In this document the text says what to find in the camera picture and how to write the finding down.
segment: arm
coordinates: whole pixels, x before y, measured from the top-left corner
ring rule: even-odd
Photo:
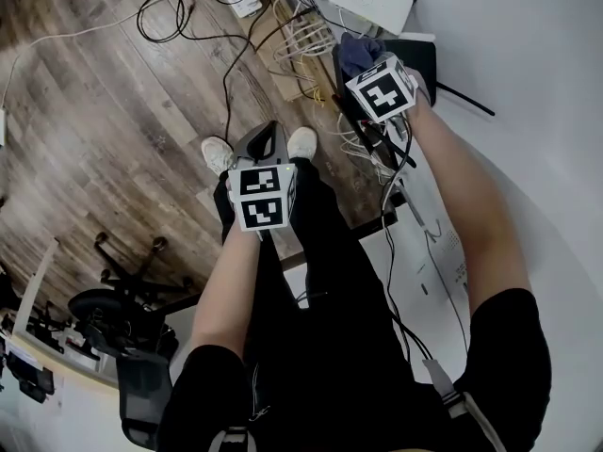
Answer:
[[[473,314],[497,293],[510,288],[530,290],[528,271],[494,180],[421,92],[417,99],[409,120],[463,245]]]
[[[257,234],[243,233],[237,219],[199,298],[192,326],[193,349],[217,345],[242,358],[259,253]]]

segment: laminate flooring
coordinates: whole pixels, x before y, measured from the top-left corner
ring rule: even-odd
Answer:
[[[145,0],[0,0],[0,86],[13,59],[45,36],[108,24]],[[195,0],[197,37],[241,33],[232,11]],[[174,29],[173,2],[145,14],[157,35]],[[138,268],[155,236],[170,241],[150,279],[203,286],[220,253],[220,221],[212,194],[217,177],[204,164],[201,141],[223,134],[221,79],[243,40],[153,44],[136,19],[76,39],[47,40],[26,51],[8,91],[8,145],[2,150],[8,201],[0,211],[0,260],[22,293],[52,239],[60,246],[39,303],[57,310],[80,291],[99,287],[103,261],[94,237],[127,269]],[[287,103],[249,50],[228,81],[230,141],[268,120],[288,134],[301,125],[333,132],[335,113],[309,99]],[[334,187],[351,226],[378,216],[381,187],[351,163],[338,136],[320,132],[315,164]],[[282,257],[301,250],[291,230],[275,234]]]

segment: desk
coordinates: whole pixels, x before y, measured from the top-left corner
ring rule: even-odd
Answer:
[[[53,373],[65,379],[75,379],[88,388],[105,394],[116,395],[119,392],[116,379],[91,370],[83,364],[69,360],[68,357],[48,347],[38,340],[38,338],[27,332],[27,321],[31,315],[36,296],[40,291],[41,282],[48,267],[52,264],[57,248],[58,241],[53,238],[42,257],[36,274],[31,278],[25,289],[12,335],[8,341],[30,354],[41,366],[48,368]]]

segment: white sneaker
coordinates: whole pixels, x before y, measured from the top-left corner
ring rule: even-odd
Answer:
[[[218,176],[233,165],[235,153],[224,139],[208,137],[201,143],[205,164]]]
[[[317,153],[317,146],[318,136],[316,131],[309,127],[300,127],[289,138],[286,150],[289,154],[289,159],[303,157],[311,161],[314,154]]]

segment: fiducial marker cube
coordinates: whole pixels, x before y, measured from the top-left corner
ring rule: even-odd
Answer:
[[[418,83],[396,56],[361,73],[346,86],[375,122],[390,119],[416,104]]]
[[[295,201],[295,164],[233,169],[230,201],[243,231],[284,228]]]

